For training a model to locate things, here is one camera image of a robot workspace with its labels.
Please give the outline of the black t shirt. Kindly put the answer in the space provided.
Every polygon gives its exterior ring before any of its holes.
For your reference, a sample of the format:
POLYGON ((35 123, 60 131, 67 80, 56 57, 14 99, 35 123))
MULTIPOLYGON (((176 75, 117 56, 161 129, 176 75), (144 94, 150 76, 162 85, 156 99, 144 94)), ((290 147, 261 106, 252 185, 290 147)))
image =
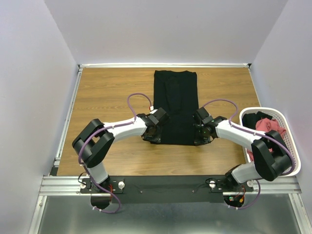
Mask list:
POLYGON ((161 144, 194 146, 193 114, 199 109, 195 72, 155 71, 154 107, 169 115, 161 131, 161 144))

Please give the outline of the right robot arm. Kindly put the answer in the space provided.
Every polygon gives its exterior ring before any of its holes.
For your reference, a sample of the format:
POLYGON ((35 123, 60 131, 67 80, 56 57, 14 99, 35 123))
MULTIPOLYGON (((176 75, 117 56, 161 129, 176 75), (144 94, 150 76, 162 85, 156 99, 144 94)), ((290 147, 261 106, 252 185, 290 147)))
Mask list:
POLYGON ((237 165, 225 174, 222 182, 228 190, 235 191, 249 180, 273 181, 295 169, 294 157, 277 131, 256 131, 235 124, 225 117, 213 118, 204 107, 196 110, 193 118, 196 145, 223 138, 253 154, 253 161, 237 165))

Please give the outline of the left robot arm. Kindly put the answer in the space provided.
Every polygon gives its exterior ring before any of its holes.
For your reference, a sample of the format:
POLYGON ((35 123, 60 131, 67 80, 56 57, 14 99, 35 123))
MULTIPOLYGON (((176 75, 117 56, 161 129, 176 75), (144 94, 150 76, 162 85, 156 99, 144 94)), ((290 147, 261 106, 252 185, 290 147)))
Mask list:
POLYGON ((144 141, 159 143, 162 128, 168 120, 169 114, 163 108, 118 122, 91 120, 74 139, 72 147, 78 155, 79 165, 90 175, 92 188, 98 193, 108 188, 109 175, 103 161, 113 143, 138 136, 144 141))

